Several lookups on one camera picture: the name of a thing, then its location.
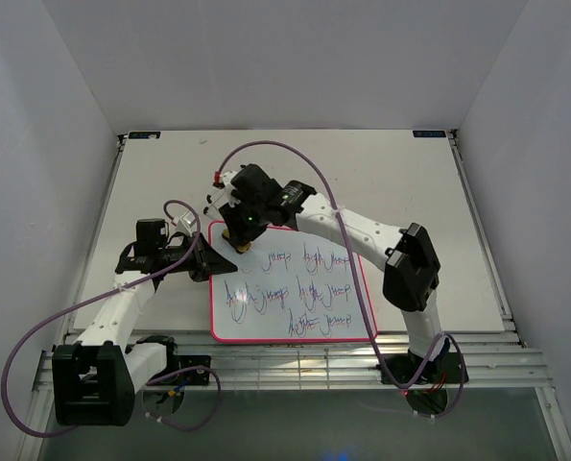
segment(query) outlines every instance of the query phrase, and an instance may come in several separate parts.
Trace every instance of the black bracket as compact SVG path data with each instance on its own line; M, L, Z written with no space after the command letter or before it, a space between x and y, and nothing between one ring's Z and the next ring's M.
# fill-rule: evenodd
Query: black bracket
M393 377L399 382L408 382L422 361L421 357L411 352L385 354L383 358L392 372ZM445 373L445 384L460 384L462 381L460 355L457 352L449 351L449 340L447 338L445 338L439 355L437 355L433 361L426 364L416 384L438 382L442 379L443 373ZM383 384L392 384L383 370L381 370L381 382ZM465 373L464 382L468 382L468 373Z
M135 225L136 241L130 243L120 254L114 272L123 274L126 271L140 271L142 274L154 274L181 259L189 250L192 239L184 235L180 245L170 247L166 229L164 219L138 220ZM207 281L211 275L229 274L237 270L235 264L213 250L204 236L200 234L200 240L191 257L182 261L169 274L188 272L192 281ZM164 277L165 275L153 278L155 290Z
M92 367L96 373L90 373ZM109 341L58 346L53 384L60 425L125 425L130 420L133 383L121 348Z
M440 263L428 231L413 223L400 231L395 248L388 248L383 296L405 312L420 312L439 286Z
M157 343L166 347L168 364L164 371L153 376L153 378L165 376L175 372L176 370L195 367L198 365L210 368L210 355L175 355L177 345L174 342L174 338L171 336L154 334L136 342L136 344L143 343ZM185 381L185 386L207 386L210 381L210 374L204 371L182 373L171 379L163 381L162 384L178 386Z

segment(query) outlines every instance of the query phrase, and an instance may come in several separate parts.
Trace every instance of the blue ink writing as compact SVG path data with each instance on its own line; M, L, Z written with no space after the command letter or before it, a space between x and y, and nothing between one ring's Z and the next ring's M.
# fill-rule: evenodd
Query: blue ink writing
M323 315L325 317L325 329L320 326L320 331L324 338L332 337L332 328L349 328L349 325L351 325L351 314L347 314L346 317Z
M231 313L231 318L237 324L242 324L245 322L245 317L247 317L247 306L249 303L257 304L257 300L250 293L249 286L245 283L245 289L234 290L232 293L229 291L229 286L224 280L226 285L226 295L227 295L227 307Z
M343 266L345 267L345 272L347 271L347 266L349 265L349 258L336 256L334 252L331 252L330 260L328 261L321 254L321 250L317 247L314 253L309 253L306 248L306 243L304 244L304 263L306 264L306 272L311 276L314 276L321 266L325 269L325 272L331 274L335 267Z
M256 306L255 310L261 315L266 313L268 304L274 301L279 301L281 309L285 310L285 300L289 296L289 288L283 287L278 290L262 290L259 285L257 285L257 291L262 295L262 306L259 309Z
M336 256L334 255L334 252L332 252L332 254L330 255L330 265L328 266L326 262L323 263L323 267L325 268L325 271L328 273L331 273L334 270L334 266L345 266L345 272L346 272L346 268L349 265L349 258L348 257L340 257L340 256Z
M339 297L345 297L345 301L349 301L349 293L351 293L351 285L346 284L343 286L337 286L337 285L330 285L329 283L327 283L325 286L327 286L327 289L329 290L330 293L330 304L332 304L333 298L339 298Z
M308 309L309 312L315 312L317 309L317 301L319 301L323 307L326 309L332 310L332 296L330 296L330 301L326 303L323 300L323 293L321 293L315 283L311 280L308 286L302 286L300 283L300 279L296 276L297 280L297 294L299 295L300 299L304 303L304 306Z
M308 253L306 250L306 243L304 244L304 262L306 263L306 272L311 276L314 276L320 268L320 265L324 264L325 260L321 255L319 247L314 253Z
M294 314L292 309L289 309L289 336L293 338L297 336L298 338L305 338L308 331L312 331L319 324L320 319L315 317L309 319L306 313L302 316L294 319Z
M285 270L289 271L287 263L291 260L292 260L291 253L270 252L268 253L268 267L262 266L262 271L264 271L264 274L269 274L273 270L274 262L283 262L285 264Z

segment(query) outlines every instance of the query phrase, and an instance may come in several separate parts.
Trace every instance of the pink whiteboard frame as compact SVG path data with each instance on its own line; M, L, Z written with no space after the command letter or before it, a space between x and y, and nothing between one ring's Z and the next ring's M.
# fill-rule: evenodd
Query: pink whiteboard frame
M214 224L225 224L224 221L213 221L212 223L210 223L210 225L208 226L208 243L210 245L212 245L212 227ZM277 229L280 231L294 231L293 229L289 229L289 228L277 228L274 226L269 226L269 229ZM364 289L366 290L366 296L367 299L369 300L369 308L370 308L370 314L372 314L372 324L374 325L374 338L377 337L377 334L379 333L378 328L377 328L377 322L376 319L374 318L374 309L372 308L372 301L370 300L370 292L369 292L369 286L367 284L367 280L366 280L366 274L364 273L364 266L362 266L362 258L358 255L358 261L360 263L360 271L362 273L362 282L364 283ZM220 338L219 336L217 336L217 334L215 333L215 323L214 323L214 315L215 315L215 309L214 309L214 303L213 303L213 278L212 276L210 276L210 279L208 280L208 284L210 285L210 289L209 289L209 293L210 293L210 334L212 335L213 338L215 338L217 341L219 341L220 343L233 343L233 344L258 344L258 343L264 343L264 344L291 344L291 343L363 343L363 342L368 342L369 338L368 337L364 337L364 338L346 338L346 339L338 339L338 340L334 340L334 339L327 339L327 338L311 338L311 339L306 339L306 338L287 338L287 339L283 339L283 338L255 338L255 339L224 339L224 338Z

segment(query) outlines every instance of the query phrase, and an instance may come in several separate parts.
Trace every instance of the white tabletop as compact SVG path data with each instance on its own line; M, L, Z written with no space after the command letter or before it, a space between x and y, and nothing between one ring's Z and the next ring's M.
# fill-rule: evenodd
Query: white tabletop
M446 138L413 138L411 131L218 131L161 132L159 139L130 139L114 179L107 211L89 263L83 299L111 288L135 222L162 217L168 199L198 212L205 207L214 171L240 144L272 139L291 144L317 163L339 203L385 224L412 222L430 233L441 263L438 305L446 330L502 331L481 245ZM322 188L300 159L276 147L247 149L231 168L254 162L281 184L296 179ZM203 230L211 219L202 218ZM382 296L383 276L364 263L379 331L404 331L399 311ZM75 329L86 328L99 303L78 312ZM147 305L136 331L209 331L207 283L186 274L168 276Z

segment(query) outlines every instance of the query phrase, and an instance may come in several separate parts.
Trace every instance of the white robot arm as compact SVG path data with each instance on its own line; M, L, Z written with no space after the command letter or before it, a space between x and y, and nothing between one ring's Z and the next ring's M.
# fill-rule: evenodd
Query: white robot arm
M150 336L129 347L133 326L165 275L124 286L161 273L190 251L189 224L186 215L178 218L182 243L169 246L165 220L138 221L136 241L121 253L114 271L120 292L106 300L74 344L56 347L53 386L61 425L125 425L135 394L155 375L176 369L175 344L168 336ZM193 253L170 273L188 272L193 281L205 281L236 270L200 234Z
M394 255L389 249L398 247L407 230L372 221L347 209L343 210L342 215L353 252L370 261L380 271L385 271L391 257L398 259L402 255ZM296 222L300 232L319 235L339 245L345 244L332 207L322 194L306 199L304 210L296 216ZM434 338L441 333L435 288L429 287L426 307L422 311L401 310L409 334L409 350L420 357L428 352ZM439 352L440 346L437 345L430 359L434 360Z

